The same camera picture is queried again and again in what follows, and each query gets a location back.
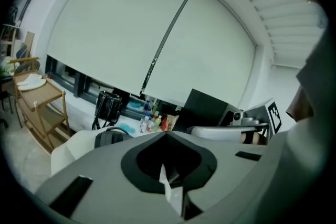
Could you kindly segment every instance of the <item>wooden rack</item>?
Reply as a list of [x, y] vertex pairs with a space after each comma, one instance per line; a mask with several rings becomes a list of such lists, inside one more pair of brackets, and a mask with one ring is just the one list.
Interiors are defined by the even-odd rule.
[[[17, 103], [23, 113], [24, 123], [29, 129], [34, 139], [48, 152], [51, 153], [53, 149], [71, 137], [69, 127], [66, 104], [65, 91], [56, 88], [48, 79], [46, 84], [42, 87], [29, 90], [19, 91], [16, 83], [24, 81], [30, 74], [38, 74], [36, 70], [15, 74], [13, 76]], [[62, 98], [63, 111], [59, 110], [52, 104], [53, 101]], [[64, 135], [62, 130], [62, 123], [65, 122], [67, 134]]]

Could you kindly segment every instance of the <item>roller blind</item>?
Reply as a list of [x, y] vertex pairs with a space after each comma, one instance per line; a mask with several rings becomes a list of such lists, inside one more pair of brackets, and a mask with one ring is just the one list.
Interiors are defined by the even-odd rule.
[[254, 52], [242, 25], [218, 0], [188, 0], [145, 93], [183, 106], [193, 88], [237, 106]]
[[88, 76], [139, 94], [184, 0], [69, 0], [47, 53]]

